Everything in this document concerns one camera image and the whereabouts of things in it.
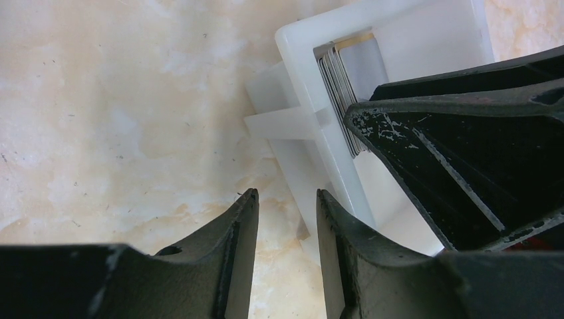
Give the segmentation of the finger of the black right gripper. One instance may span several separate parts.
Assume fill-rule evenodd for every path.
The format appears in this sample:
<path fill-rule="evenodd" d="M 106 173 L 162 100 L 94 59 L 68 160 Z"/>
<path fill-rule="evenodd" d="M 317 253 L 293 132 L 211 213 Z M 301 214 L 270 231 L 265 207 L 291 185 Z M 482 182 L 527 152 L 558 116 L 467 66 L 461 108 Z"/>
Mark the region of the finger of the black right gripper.
<path fill-rule="evenodd" d="M 563 48 L 378 86 L 345 126 L 450 250 L 563 222 Z"/>

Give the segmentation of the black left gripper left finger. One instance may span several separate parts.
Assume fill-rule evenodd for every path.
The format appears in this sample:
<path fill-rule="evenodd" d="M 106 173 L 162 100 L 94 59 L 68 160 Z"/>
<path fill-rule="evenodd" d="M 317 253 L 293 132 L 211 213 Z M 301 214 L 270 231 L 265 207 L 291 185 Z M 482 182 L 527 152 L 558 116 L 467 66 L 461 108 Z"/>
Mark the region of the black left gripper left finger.
<path fill-rule="evenodd" d="M 2 318 L 247 318 L 259 219 L 248 189 L 147 255 L 123 243 L 1 247 Z"/>

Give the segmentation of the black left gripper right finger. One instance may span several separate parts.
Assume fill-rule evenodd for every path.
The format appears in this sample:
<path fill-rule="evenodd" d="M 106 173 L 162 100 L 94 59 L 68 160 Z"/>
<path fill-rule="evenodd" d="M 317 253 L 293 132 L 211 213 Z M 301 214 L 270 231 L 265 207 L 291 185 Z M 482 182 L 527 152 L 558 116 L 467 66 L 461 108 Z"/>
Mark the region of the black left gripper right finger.
<path fill-rule="evenodd" d="M 326 190 L 317 230 L 328 318 L 562 318 L 563 253 L 429 257 L 381 235 Z"/>

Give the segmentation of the white plastic card box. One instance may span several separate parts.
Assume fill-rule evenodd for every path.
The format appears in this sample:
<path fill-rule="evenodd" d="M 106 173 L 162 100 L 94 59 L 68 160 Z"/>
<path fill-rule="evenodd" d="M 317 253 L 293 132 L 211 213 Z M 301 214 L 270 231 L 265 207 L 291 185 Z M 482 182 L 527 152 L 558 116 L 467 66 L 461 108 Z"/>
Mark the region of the white plastic card box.
<path fill-rule="evenodd" d="M 281 61 L 247 83 L 254 137 L 269 141 L 308 231 L 300 244 L 319 259 L 316 192 L 326 189 L 356 218 L 419 253 L 443 244 L 384 164 L 352 158 L 313 49 L 363 33 L 378 42 L 388 82 L 494 61 L 483 1 L 360 1 L 280 28 Z"/>

